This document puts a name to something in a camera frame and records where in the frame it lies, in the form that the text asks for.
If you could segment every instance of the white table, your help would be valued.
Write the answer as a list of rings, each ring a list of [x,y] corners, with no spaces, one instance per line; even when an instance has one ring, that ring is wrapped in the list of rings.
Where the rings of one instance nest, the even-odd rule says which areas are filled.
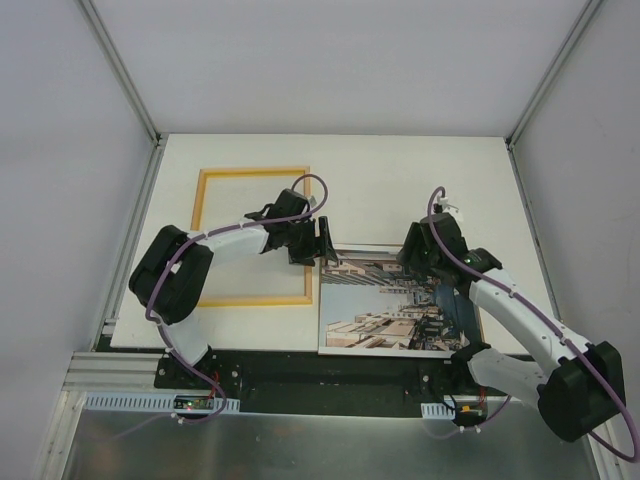
[[[431,192],[445,186],[451,203],[462,210],[461,227],[469,247],[484,247],[493,253],[519,287],[551,311],[501,138],[171,135],[134,265],[162,226],[173,223],[189,229],[201,168],[276,166],[309,166],[324,178],[330,196],[322,214],[329,217],[334,243],[402,244],[411,222],[425,215]],[[318,185],[313,185],[313,193],[320,196]],[[255,206],[257,210],[262,205],[257,202]],[[231,211],[232,207],[231,218],[246,213]],[[207,226],[224,223],[221,219]],[[316,268],[312,305],[202,308],[203,331],[215,349],[317,350],[318,290]],[[495,319],[482,312],[481,321],[488,343],[504,353],[525,353]],[[129,291],[111,345],[163,347]]]

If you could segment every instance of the yellow frame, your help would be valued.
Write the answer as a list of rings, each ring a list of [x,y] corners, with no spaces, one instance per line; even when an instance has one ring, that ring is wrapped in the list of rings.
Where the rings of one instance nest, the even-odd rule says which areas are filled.
[[[309,173],[309,167],[278,168],[204,168],[200,170],[196,199],[191,217],[191,230],[201,230],[202,210],[210,179],[241,177],[284,177]],[[311,179],[303,180],[305,196],[311,196]],[[200,297],[199,307],[264,307],[278,305],[311,305],[313,303],[312,267],[304,267],[304,295],[258,296],[258,297]]]

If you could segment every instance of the wire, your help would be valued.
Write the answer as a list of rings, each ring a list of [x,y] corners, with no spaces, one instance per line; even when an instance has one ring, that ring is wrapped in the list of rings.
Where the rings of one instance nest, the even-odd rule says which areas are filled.
[[[175,349],[175,346],[173,345],[173,343],[171,342],[169,336],[167,335],[167,333],[165,331],[166,324],[164,323],[164,321],[162,320],[162,318],[160,316],[154,315],[154,312],[153,312],[153,306],[155,305],[156,299],[158,298],[158,294],[160,293],[160,289],[162,288],[162,285],[166,281],[167,277],[169,276],[169,273],[171,272],[171,268],[180,260],[180,258],[184,254],[184,252],[187,251],[187,249],[191,245],[193,245],[193,244],[195,244],[195,243],[197,243],[197,242],[199,242],[201,240],[204,240],[204,239],[207,239],[207,238],[211,238],[211,237],[213,237],[215,235],[220,235],[221,233],[226,233],[226,232],[231,232],[231,231],[234,231],[234,230],[239,230],[241,228],[250,228],[250,227],[255,227],[255,226],[259,226],[259,225],[271,225],[271,224],[274,224],[274,223],[295,222],[295,221],[298,221],[298,220],[304,220],[304,219],[307,219],[307,218],[311,217],[314,213],[319,211],[327,203],[327,199],[329,198],[329,188],[327,187],[327,184],[325,183],[325,181],[322,178],[320,178],[318,175],[314,175],[313,173],[306,173],[306,174],[301,175],[300,177],[298,177],[296,179],[296,181],[293,182],[293,186],[291,187],[291,189],[294,190],[296,188],[296,185],[298,185],[298,183],[300,181],[302,181],[303,179],[305,179],[305,178],[313,178],[313,179],[317,180],[318,182],[320,182],[320,185],[322,185],[322,189],[324,191],[324,196],[322,198],[322,201],[316,207],[312,208],[311,210],[309,210],[307,212],[301,213],[300,215],[293,215],[293,216],[284,217],[284,218],[272,218],[272,219],[251,221],[251,222],[247,222],[247,223],[243,223],[243,224],[227,225],[225,227],[219,227],[219,228],[216,228],[216,229],[211,230],[209,232],[201,233],[199,235],[196,235],[196,236],[190,238],[185,243],[183,243],[180,246],[180,248],[178,248],[178,250],[173,255],[173,257],[171,257],[169,262],[167,262],[167,265],[165,266],[165,269],[163,270],[162,274],[158,278],[158,282],[156,283],[155,287],[153,288],[153,291],[151,292],[151,296],[149,297],[149,302],[148,302],[147,308],[145,310],[145,318],[147,320],[150,320],[150,321],[152,321],[152,322],[154,322],[156,324],[156,326],[158,327],[158,333],[160,334],[160,337],[162,338],[162,341],[167,345],[167,348],[171,351],[171,354],[175,357],[175,359],[178,360],[178,362],[186,370],[188,370],[189,372],[191,372],[195,376],[201,378],[202,380],[207,382],[209,385],[211,385],[212,389],[215,390],[217,393],[219,393],[220,397],[222,398],[222,404],[221,404],[220,408],[218,408],[218,410],[216,410],[215,412],[212,412],[211,414],[209,414],[206,417],[201,418],[199,420],[187,420],[187,419],[185,419],[184,420],[185,423],[189,423],[189,424],[202,423],[204,421],[208,421],[208,420],[210,420],[210,419],[212,419],[214,417],[217,417],[227,407],[227,396],[224,393],[224,391],[222,390],[222,388],[220,388],[220,385],[218,384],[218,382],[216,382],[212,378],[208,377],[207,375],[203,374],[202,372],[198,371],[192,365],[189,365],[189,363],[184,359],[184,357],[182,357],[182,355],[180,355],[180,352],[178,352]]]
[[[500,290],[510,294],[513,298],[517,299],[521,304],[527,307],[529,311],[531,311],[536,317],[538,317],[549,328],[549,330],[551,330],[558,338],[560,338],[567,347],[569,347],[569,350],[571,350],[571,352],[580,359],[582,364],[587,368],[587,370],[589,370],[589,373],[591,373],[594,376],[594,378],[602,386],[605,392],[607,392],[607,395],[611,397],[611,400],[613,400],[613,403],[616,405],[617,409],[622,414],[622,417],[624,418],[624,421],[627,424],[627,428],[629,429],[629,434],[631,435],[631,441],[633,442],[633,455],[627,455],[619,451],[613,445],[610,445],[609,443],[607,443],[604,439],[602,439],[598,434],[594,432],[590,432],[589,435],[591,436],[591,438],[597,441],[600,445],[602,445],[604,448],[606,448],[607,450],[609,450],[611,453],[621,458],[622,460],[625,460],[630,463],[638,463],[640,461],[640,451],[639,451],[640,436],[638,435],[638,430],[635,426],[633,418],[631,417],[631,413],[629,413],[629,410],[627,410],[627,407],[625,406],[624,402],[620,399],[618,394],[615,392],[615,390],[611,387],[611,385],[609,385],[609,382],[607,382],[607,380],[605,380],[605,378],[602,375],[600,375],[600,372],[598,372],[598,370],[593,366],[593,364],[589,361],[589,359],[584,356],[584,354],[580,351],[580,349],[576,347],[576,345],[570,339],[565,338],[564,334],[562,333],[562,330],[558,328],[544,314],[544,312],[542,312],[533,303],[527,300],[520,293],[512,292],[511,289],[505,284],[503,284],[502,282],[494,280],[493,278],[474,270],[468,265],[465,265],[463,262],[458,260],[455,257],[455,255],[453,255],[453,253],[451,253],[449,249],[446,247],[446,245],[440,238],[440,235],[438,235],[436,227],[433,223],[433,213],[432,213],[433,206],[438,194],[440,194],[443,197],[445,196],[446,193],[445,193],[444,187],[436,188],[434,192],[431,194],[431,198],[429,199],[429,205],[427,207],[427,220],[429,222],[429,228],[431,229],[431,234],[433,235],[433,238],[435,239],[436,243],[438,244],[442,252],[449,258],[449,260],[453,262],[455,266],[457,266],[464,272],[469,273],[475,277],[480,278],[481,280],[484,280],[490,283],[491,285],[499,288]]]

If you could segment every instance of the purple cable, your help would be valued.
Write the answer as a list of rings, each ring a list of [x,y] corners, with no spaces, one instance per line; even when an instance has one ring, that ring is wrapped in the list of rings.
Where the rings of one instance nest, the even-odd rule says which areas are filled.
[[[316,213],[318,210],[324,207],[325,203],[327,203],[327,199],[329,198],[329,188],[327,187],[327,184],[325,183],[325,181],[322,178],[320,178],[318,175],[314,175],[313,173],[307,173],[298,177],[296,181],[293,182],[291,189],[294,190],[296,188],[296,185],[298,185],[298,183],[305,178],[316,179],[318,182],[320,182],[320,185],[322,185],[322,189],[324,190],[324,196],[322,198],[322,201],[316,207],[309,210],[308,212],[301,213],[300,215],[293,215],[291,217],[285,217],[285,218],[273,218],[273,219],[265,219],[260,221],[252,221],[252,222],[247,222],[243,224],[238,223],[234,225],[227,225],[225,227],[216,228],[209,232],[201,233],[199,235],[196,235],[193,238],[190,238],[184,244],[182,244],[178,249],[178,251],[173,255],[173,257],[171,257],[171,260],[169,260],[164,271],[158,278],[158,282],[153,288],[153,292],[151,292],[151,297],[149,297],[149,303],[147,304],[147,308],[145,310],[145,317],[147,318],[147,320],[154,322],[158,326],[158,332],[160,333],[160,337],[162,338],[163,342],[167,345],[167,348],[171,350],[171,353],[176,358],[176,360],[178,360],[182,364],[182,366],[186,368],[189,372],[193,373],[194,375],[196,375],[197,377],[201,378],[202,380],[207,382],[209,385],[211,385],[216,390],[216,392],[218,392],[221,395],[223,399],[222,405],[215,412],[199,420],[188,420],[188,421],[185,421],[185,423],[189,423],[189,424],[202,423],[204,421],[210,420],[211,418],[214,418],[220,415],[224,411],[224,409],[227,407],[227,396],[225,395],[224,391],[222,390],[222,388],[220,388],[220,385],[216,381],[214,381],[212,378],[207,377],[202,372],[199,372],[198,370],[193,368],[193,366],[189,365],[189,363],[182,357],[182,355],[180,355],[180,353],[176,351],[175,347],[171,343],[171,340],[169,339],[169,337],[167,336],[164,330],[165,323],[162,321],[160,317],[156,317],[155,315],[153,315],[153,306],[156,302],[156,299],[158,298],[158,293],[160,292],[160,289],[162,288],[162,285],[164,284],[165,280],[169,276],[169,273],[171,272],[171,268],[180,260],[180,258],[182,257],[182,254],[194,243],[204,240],[206,238],[213,237],[215,235],[219,235],[221,233],[231,232],[234,230],[239,230],[241,228],[249,228],[249,227],[255,227],[258,225],[270,225],[273,223],[294,222],[297,220],[303,220],[305,218],[311,217],[314,213]]]
[[[453,253],[451,253],[449,249],[445,246],[444,242],[442,241],[442,239],[438,235],[438,232],[436,231],[435,225],[433,224],[433,213],[432,213],[433,205],[435,203],[435,200],[438,194],[440,194],[443,197],[445,196],[444,187],[436,188],[435,191],[431,194],[431,198],[429,199],[429,205],[427,207],[427,219],[429,221],[429,228],[431,229],[431,234],[433,235],[433,238],[436,240],[436,243],[438,244],[440,249],[449,258],[449,260],[451,260],[454,263],[454,265],[456,265],[461,270],[471,275],[474,275],[475,277],[478,277],[481,280],[489,282],[491,285],[494,285],[500,290],[503,290],[504,292],[511,294],[511,289],[508,286],[506,286],[502,282],[494,280],[493,278],[488,277],[474,270],[473,268],[465,265],[463,262],[458,260],[455,257],[455,255],[453,255]],[[542,322],[547,327],[549,327],[549,329],[558,338],[560,338],[567,347],[569,347],[569,350],[571,350],[571,352],[580,359],[580,361],[584,364],[587,370],[589,370],[589,373],[591,373],[595,377],[595,379],[602,386],[602,388],[604,388],[605,392],[607,392],[607,395],[611,397],[611,400],[613,400],[613,403],[616,405],[616,407],[622,414],[622,417],[624,418],[624,421],[627,424],[627,428],[629,429],[629,434],[631,435],[631,441],[633,442],[633,455],[630,456],[625,453],[622,453],[621,451],[616,449],[613,445],[610,445],[609,443],[607,443],[602,437],[600,437],[598,434],[594,432],[589,433],[591,438],[593,438],[596,442],[598,442],[600,445],[602,445],[604,448],[606,448],[607,450],[609,450],[611,453],[621,458],[622,460],[626,460],[627,462],[630,462],[630,463],[638,463],[638,461],[640,461],[640,452],[638,451],[640,447],[640,437],[638,436],[638,430],[636,429],[633,418],[631,417],[629,410],[627,410],[627,407],[622,402],[620,397],[616,394],[616,392],[613,390],[611,385],[609,385],[609,383],[605,380],[605,378],[602,375],[600,375],[598,370],[596,370],[596,368],[589,361],[589,359],[584,356],[584,354],[580,351],[580,349],[578,349],[578,347],[576,347],[576,345],[571,340],[569,340],[568,338],[564,338],[564,334],[562,333],[562,330],[558,328],[551,320],[549,320],[549,318],[547,318],[544,312],[542,312],[538,307],[536,307],[533,303],[531,303],[529,300],[527,300],[524,296],[522,296],[518,292],[514,292],[512,295],[513,295],[513,298],[516,298],[520,303],[522,303],[525,307],[527,307],[536,317],[542,320]]]
[[[455,437],[457,434],[459,433],[463,433],[463,432],[470,432],[470,431],[476,431],[476,428],[480,428],[480,427],[485,427],[487,426],[489,423],[491,423],[493,421],[494,418],[496,418],[498,416],[498,414],[504,409],[504,407],[506,407],[509,402],[511,401],[511,395],[507,395],[507,398],[505,399],[504,402],[502,402],[502,404],[496,408],[496,410],[487,417],[487,419],[478,424],[476,427],[469,427],[469,428],[463,428],[462,430],[460,430],[459,428],[456,430],[453,430],[449,433],[445,433],[442,435],[438,435],[436,433],[431,433],[429,430],[427,430],[426,428],[424,429],[425,432],[427,432],[427,435],[429,435],[431,438],[435,438],[436,440],[447,440],[451,437]]]

